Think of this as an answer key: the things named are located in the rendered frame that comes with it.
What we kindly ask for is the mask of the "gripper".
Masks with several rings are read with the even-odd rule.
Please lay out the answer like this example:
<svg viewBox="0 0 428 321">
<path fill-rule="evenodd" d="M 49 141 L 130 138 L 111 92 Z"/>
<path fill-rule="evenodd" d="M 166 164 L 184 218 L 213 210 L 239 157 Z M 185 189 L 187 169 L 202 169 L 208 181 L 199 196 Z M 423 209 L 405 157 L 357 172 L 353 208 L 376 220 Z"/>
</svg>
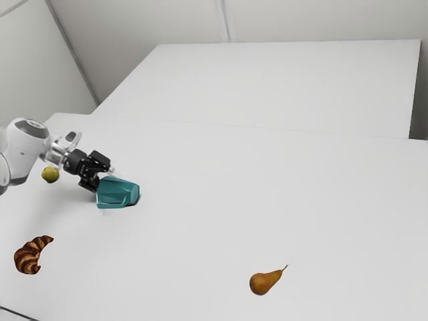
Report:
<svg viewBox="0 0 428 321">
<path fill-rule="evenodd" d="M 121 177 L 121 173 L 111 165 L 111 160 L 96 150 L 87 155 L 80 149 L 74 149 L 66 157 L 63 169 L 71 175 L 78 175 L 80 177 L 79 186 L 92 193 L 98 190 L 100 182 L 98 173 Z"/>
</svg>

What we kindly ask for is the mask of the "teal faceted mug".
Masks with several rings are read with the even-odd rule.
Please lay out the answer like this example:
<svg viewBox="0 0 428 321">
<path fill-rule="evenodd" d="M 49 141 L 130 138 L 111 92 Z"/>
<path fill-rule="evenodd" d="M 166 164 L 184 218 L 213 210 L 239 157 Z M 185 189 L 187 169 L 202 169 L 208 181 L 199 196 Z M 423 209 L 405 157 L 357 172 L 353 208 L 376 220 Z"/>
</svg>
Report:
<svg viewBox="0 0 428 321">
<path fill-rule="evenodd" d="M 100 179 L 96 191 L 96 206 L 99 209 L 121 209 L 137 204 L 140 186 L 113 176 Z"/>
</svg>

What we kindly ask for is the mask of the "green apple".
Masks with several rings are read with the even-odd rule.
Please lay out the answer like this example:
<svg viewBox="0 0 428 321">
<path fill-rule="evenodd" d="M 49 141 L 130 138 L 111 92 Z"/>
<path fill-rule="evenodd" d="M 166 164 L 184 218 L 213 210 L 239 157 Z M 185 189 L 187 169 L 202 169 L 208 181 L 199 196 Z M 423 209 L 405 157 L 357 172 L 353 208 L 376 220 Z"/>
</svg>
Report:
<svg viewBox="0 0 428 321">
<path fill-rule="evenodd" d="M 60 177 L 60 170 L 52 166 L 47 166 L 42 170 L 41 177 L 47 183 L 54 183 Z"/>
</svg>

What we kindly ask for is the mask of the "brown croissant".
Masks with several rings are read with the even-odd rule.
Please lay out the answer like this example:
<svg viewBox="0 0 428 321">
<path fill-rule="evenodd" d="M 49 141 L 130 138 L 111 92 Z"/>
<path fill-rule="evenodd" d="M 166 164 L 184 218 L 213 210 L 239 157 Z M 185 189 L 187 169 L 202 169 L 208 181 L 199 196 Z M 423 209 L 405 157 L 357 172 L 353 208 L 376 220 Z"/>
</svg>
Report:
<svg viewBox="0 0 428 321">
<path fill-rule="evenodd" d="M 18 272 L 27 275 L 35 275 L 41 269 L 38 264 L 43 249 L 54 240 L 53 237 L 42 235 L 33 238 L 19 248 L 13 256 Z"/>
</svg>

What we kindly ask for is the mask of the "brown pear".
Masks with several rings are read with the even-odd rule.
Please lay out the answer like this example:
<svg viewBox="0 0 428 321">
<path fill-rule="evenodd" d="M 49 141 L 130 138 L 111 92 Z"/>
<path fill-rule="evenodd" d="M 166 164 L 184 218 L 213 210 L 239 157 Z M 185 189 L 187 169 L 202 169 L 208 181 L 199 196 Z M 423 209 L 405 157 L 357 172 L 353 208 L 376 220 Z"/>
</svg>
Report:
<svg viewBox="0 0 428 321">
<path fill-rule="evenodd" d="M 268 273 L 256 273 L 249 279 L 249 289 L 257 296 L 267 294 L 282 278 L 284 271 L 288 268 L 288 264 L 282 269 L 274 270 Z"/>
</svg>

